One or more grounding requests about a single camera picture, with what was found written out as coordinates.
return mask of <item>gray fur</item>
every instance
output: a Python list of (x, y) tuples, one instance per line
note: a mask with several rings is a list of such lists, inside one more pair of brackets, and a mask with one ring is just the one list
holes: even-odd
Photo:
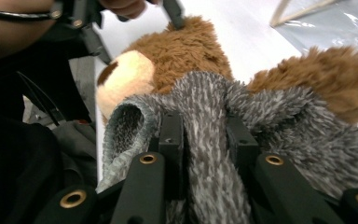
[(358, 188), (358, 128), (334, 117), (311, 90), (261, 91), (192, 72), (168, 95), (132, 96), (114, 111), (103, 144), (103, 191), (125, 178), (131, 159), (158, 135), (161, 116), (184, 116), (190, 145), (189, 194), (167, 203), (168, 223), (249, 223), (250, 206), (226, 149), (227, 112), (238, 115), (263, 151), (287, 156), (311, 185), (333, 197)]

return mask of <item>black cable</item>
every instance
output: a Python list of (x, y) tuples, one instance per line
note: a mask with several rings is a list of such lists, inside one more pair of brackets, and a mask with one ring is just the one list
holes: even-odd
[(49, 12), (42, 13), (13, 13), (0, 11), (0, 20), (3, 21), (46, 21), (51, 20)]

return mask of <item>gray fuzzy garment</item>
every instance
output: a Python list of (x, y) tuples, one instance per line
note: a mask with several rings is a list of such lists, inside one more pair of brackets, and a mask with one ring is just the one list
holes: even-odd
[(164, 113), (184, 116), (189, 191), (167, 203), (167, 223), (249, 223), (245, 188), (226, 147), (227, 112), (238, 115), (265, 152), (287, 156), (310, 184), (335, 198), (358, 188), (358, 127), (335, 118), (311, 90), (261, 91), (216, 74), (192, 72), (168, 95), (132, 96), (106, 126), (101, 192), (126, 177), (131, 159), (159, 136)]

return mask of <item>brown fur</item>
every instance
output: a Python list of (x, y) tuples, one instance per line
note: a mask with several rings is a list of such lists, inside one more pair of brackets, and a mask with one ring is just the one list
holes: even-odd
[(170, 23), (165, 31), (142, 36), (124, 52), (129, 50), (138, 50), (155, 64), (153, 92), (168, 93), (190, 71), (215, 72), (233, 79), (213, 25), (201, 17), (185, 18), (185, 27), (179, 31)]
[(248, 90), (285, 90), (311, 87), (328, 103), (337, 117), (358, 122), (358, 50), (351, 47), (319, 51), (283, 60), (269, 71), (257, 73)]

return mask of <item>teddy bear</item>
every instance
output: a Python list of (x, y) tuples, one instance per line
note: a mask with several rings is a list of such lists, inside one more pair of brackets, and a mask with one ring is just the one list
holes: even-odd
[[(185, 28), (179, 31), (168, 24), (161, 33), (142, 36), (105, 67), (96, 91), (104, 122), (126, 97), (168, 93), (190, 71), (214, 72), (234, 80), (213, 25), (201, 17), (185, 18)], [(251, 93), (292, 87), (312, 88), (339, 119), (358, 123), (358, 49), (311, 48), (301, 57), (284, 59), (256, 73), (246, 86)]]

